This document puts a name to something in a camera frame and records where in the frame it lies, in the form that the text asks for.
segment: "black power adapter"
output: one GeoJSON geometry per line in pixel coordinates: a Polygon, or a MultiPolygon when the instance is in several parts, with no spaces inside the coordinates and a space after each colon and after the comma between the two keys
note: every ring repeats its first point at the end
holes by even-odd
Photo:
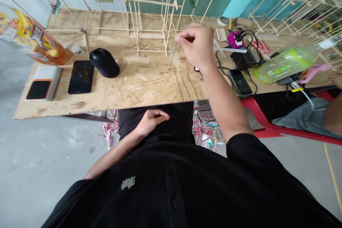
{"type": "Polygon", "coordinates": [[[230,57],[233,59],[234,63],[236,64],[236,69],[249,69],[251,67],[257,66],[258,63],[255,60],[254,56],[250,52],[250,50],[247,48],[247,52],[245,53],[237,53],[233,52],[230,57]]]}

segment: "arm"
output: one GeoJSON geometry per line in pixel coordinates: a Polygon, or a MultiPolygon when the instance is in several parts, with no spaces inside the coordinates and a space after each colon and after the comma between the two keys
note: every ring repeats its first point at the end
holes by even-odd
{"type": "MultiPolygon", "coordinates": [[[[329,76],[329,83],[342,89],[342,70],[329,76]]],[[[323,127],[333,134],[342,135],[342,93],[324,111],[323,127]]]]}
{"type": "Polygon", "coordinates": [[[114,148],[103,155],[86,173],[84,179],[95,179],[105,170],[125,159],[134,148],[144,139],[153,129],[170,116],[162,110],[148,110],[142,117],[138,126],[122,139],[114,148]]]}
{"type": "Polygon", "coordinates": [[[213,37],[211,27],[193,23],[175,40],[183,47],[188,61],[200,69],[210,106],[227,143],[236,134],[254,132],[239,98],[216,67],[213,37]]]}

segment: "wooden table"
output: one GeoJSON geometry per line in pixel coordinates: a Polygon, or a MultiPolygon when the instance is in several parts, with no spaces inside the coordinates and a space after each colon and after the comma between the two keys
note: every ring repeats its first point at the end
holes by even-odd
{"type": "MultiPolygon", "coordinates": [[[[19,101],[14,116],[15,119],[65,116],[108,109],[123,109],[207,99],[203,81],[200,80],[200,73],[193,71],[193,66],[186,60],[183,50],[174,42],[175,32],[172,33],[169,40],[168,50],[171,53],[167,57],[165,53],[148,52],[140,53],[140,56],[137,56],[136,52],[132,51],[136,48],[135,38],[129,36],[127,31],[100,30],[99,32],[94,21],[91,18],[87,18],[86,11],[73,10],[73,14],[80,24],[82,22],[86,24],[89,51],[95,48],[105,48],[110,51],[120,66],[120,75],[116,78],[105,78],[95,69],[91,93],[69,95],[67,91],[73,62],[75,60],[87,60],[88,55],[84,54],[77,58],[73,57],[66,65],[61,66],[62,73],[53,101],[27,102],[25,97],[36,69],[41,65],[34,63],[19,101]]],[[[61,9],[57,16],[52,15],[47,28],[77,29],[77,25],[69,15],[69,13],[61,9]]],[[[94,16],[99,18],[99,13],[95,12],[94,16]]],[[[144,29],[161,27],[161,17],[143,15],[142,19],[144,20],[143,23],[147,24],[144,29]]],[[[199,22],[200,18],[194,17],[194,20],[199,22]]],[[[121,13],[103,12],[100,22],[101,26],[122,26],[124,28],[121,13]]],[[[185,29],[191,23],[192,20],[189,16],[182,16],[180,29],[185,29]]],[[[211,25],[214,29],[220,27],[214,17],[206,17],[203,23],[211,25]]],[[[81,32],[54,31],[51,33],[65,47],[70,43],[76,43],[84,49],[86,48],[86,37],[81,32]]],[[[298,37],[284,37],[284,43],[290,46],[297,42],[298,39],[298,37]]],[[[144,49],[165,49],[162,39],[140,39],[139,44],[140,48],[144,49]]],[[[227,46],[226,43],[221,42],[220,45],[222,47],[227,46]]],[[[233,60],[229,57],[230,53],[226,52],[226,54],[228,58],[223,58],[218,53],[222,66],[235,68],[233,60]]],[[[253,81],[258,86],[258,93],[285,90],[285,86],[280,86],[277,83],[264,84],[253,75],[254,69],[251,69],[250,73],[253,81]]],[[[307,87],[327,85],[328,75],[329,72],[320,73],[307,87]]],[[[245,77],[254,92],[255,86],[249,81],[247,76],[245,77]]]]}

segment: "tape roll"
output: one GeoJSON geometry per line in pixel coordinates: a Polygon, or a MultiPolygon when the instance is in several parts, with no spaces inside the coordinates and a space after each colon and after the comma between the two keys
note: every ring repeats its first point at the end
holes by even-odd
{"type": "Polygon", "coordinates": [[[218,17],[217,18],[217,23],[222,26],[222,27],[226,27],[229,25],[229,18],[226,18],[226,17],[218,17]]]}

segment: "phone screen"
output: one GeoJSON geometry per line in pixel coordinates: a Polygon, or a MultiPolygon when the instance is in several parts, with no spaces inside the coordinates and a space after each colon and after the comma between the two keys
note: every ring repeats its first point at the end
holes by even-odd
{"type": "Polygon", "coordinates": [[[26,96],[27,100],[45,99],[50,88],[51,81],[33,81],[26,96]]]}
{"type": "Polygon", "coordinates": [[[75,61],[72,68],[68,94],[90,93],[94,65],[90,61],[75,61]]]}
{"type": "Polygon", "coordinates": [[[230,71],[230,74],[232,75],[233,80],[242,95],[252,94],[252,90],[250,89],[246,79],[244,78],[240,70],[233,69],[230,71]]]}

